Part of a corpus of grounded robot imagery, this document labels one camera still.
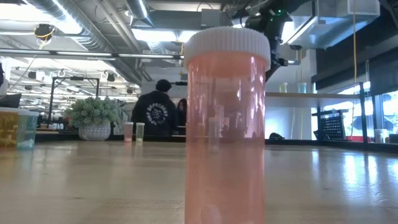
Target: black hoodie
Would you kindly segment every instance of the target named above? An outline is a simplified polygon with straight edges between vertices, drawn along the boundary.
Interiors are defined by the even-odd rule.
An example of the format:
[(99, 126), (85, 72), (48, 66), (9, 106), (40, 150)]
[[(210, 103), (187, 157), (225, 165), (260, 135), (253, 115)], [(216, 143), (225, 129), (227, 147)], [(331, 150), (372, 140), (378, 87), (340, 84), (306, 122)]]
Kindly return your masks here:
[(139, 97), (131, 121), (145, 123), (145, 135), (170, 136), (177, 125), (176, 108), (167, 94), (153, 91)]

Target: green plant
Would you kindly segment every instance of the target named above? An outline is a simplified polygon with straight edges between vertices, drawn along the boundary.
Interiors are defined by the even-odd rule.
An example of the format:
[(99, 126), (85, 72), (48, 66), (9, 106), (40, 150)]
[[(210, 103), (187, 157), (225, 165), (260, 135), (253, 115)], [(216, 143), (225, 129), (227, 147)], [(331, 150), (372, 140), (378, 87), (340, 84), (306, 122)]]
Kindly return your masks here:
[(116, 102), (109, 98), (101, 100), (90, 97), (85, 100), (77, 100), (72, 104), (71, 109), (66, 110), (65, 114), (70, 116), (70, 123), (76, 127), (118, 121)]

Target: robotic arm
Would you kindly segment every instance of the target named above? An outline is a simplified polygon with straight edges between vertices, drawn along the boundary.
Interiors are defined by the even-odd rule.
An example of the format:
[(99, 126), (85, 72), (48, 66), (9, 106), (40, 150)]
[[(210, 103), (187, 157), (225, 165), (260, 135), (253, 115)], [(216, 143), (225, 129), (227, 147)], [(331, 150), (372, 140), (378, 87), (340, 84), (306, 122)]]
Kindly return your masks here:
[(250, 16), (245, 27), (262, 32), (268, 37), (271, 47), (271, 69), (266, 72), (266, 80), (280, 67), (287, 66), (285, 59), (279, 58), (279, 45), (285, 22), (292, 21), (289, 13), (302, 4), (314, 0), (268, 0), (259, 10), (259, 16)]

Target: white shelf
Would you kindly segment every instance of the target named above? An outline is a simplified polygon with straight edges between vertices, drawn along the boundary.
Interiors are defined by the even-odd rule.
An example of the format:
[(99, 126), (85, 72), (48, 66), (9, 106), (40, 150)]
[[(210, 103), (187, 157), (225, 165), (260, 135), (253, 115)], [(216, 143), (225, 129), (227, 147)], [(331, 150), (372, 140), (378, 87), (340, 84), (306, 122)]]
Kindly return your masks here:
[(266, 93), (266, 107), (316, 108), (359, 100), (359, 95)]

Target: white planter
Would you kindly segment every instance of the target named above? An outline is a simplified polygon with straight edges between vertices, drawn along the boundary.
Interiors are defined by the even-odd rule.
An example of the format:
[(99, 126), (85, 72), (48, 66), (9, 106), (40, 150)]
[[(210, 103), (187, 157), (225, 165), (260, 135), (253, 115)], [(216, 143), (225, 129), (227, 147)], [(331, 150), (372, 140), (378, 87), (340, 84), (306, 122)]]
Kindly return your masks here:
[(93, 124), (79, 128), (79, 137), (86, 141), (104, 141), (111, 134), (111, 125)]

